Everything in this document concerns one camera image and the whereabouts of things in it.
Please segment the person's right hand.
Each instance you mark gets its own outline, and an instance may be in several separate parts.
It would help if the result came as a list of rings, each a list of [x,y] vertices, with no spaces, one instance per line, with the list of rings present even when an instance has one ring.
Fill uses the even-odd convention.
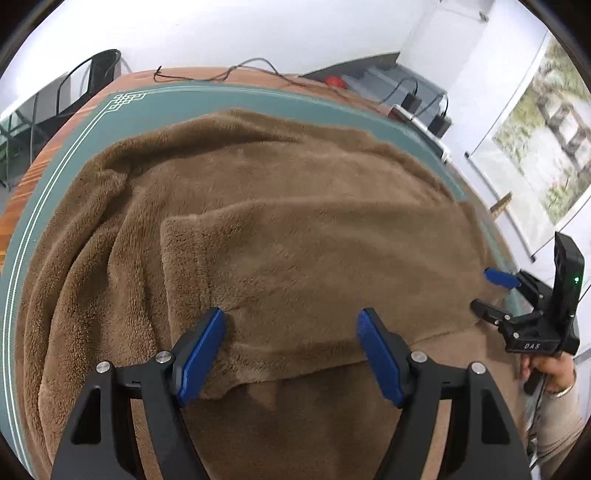
[[[576,383],[576,370],[573,356],[563,352],[559,357],[534,356],[522,354],[520,375],[523,381],[528,381],[535,370],[546,375],[545,391],[549,394],[559,394],[571,389]]]

